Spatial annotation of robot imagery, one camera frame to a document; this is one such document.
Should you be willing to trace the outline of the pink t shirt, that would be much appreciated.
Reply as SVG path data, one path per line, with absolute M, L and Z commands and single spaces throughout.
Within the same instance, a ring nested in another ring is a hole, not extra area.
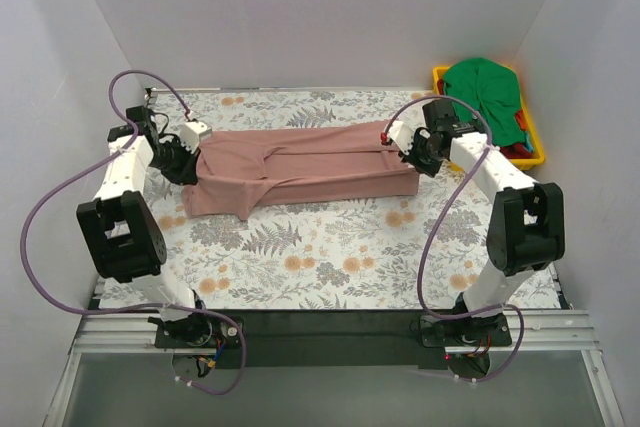
M 419 175 L 381 144 L 384 126 L 215 132 L 182 191 L 185 211 L 247 220 L 257 206 L 413 196 Z

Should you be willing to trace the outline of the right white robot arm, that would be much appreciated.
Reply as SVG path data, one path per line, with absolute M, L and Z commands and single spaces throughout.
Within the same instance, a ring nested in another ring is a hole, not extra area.
M 493 144 L 490 127 L 476 111 L 461 120 L 456 107 L 467 103 L 446 95 L 419 99 L 425 124 L 413 129 L 392 117 L 381 135 L 400 159 L 434 177 L 443 162 L 461 168 L 490 201 L 486 236 L 488 260 L 477 280 L 460 294 L 452 310 L 426 310 L 417 323 L 426 347 L 466 348 L 478 356 L 512 339 L 505 310 L 519 287 L 565 252 L 564 196 L 555 183 L 540 183 L 517 168 Z

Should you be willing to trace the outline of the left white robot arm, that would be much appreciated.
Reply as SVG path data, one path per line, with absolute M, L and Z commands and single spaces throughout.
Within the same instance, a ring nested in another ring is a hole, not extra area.
M 157 128 L 155 116 L 145 106 L 131 107 L 129 122 L 109 131 L 109 151 L 117 158 L 94 199 L 77 207 L 76 217 L 99 276 L 159 304 L 160 317 L 151 322 L 171 338 L 200 347 L 212 340 L 214 323 L 205 314 L 172 308 L 201 310 L 204 302 L 164 266 L 168 249 L 143 190 L 150 168 L 178 186 L 196 184 L 199 144 L 211 128 L 189 120 L 178 135 L 168 134 Z

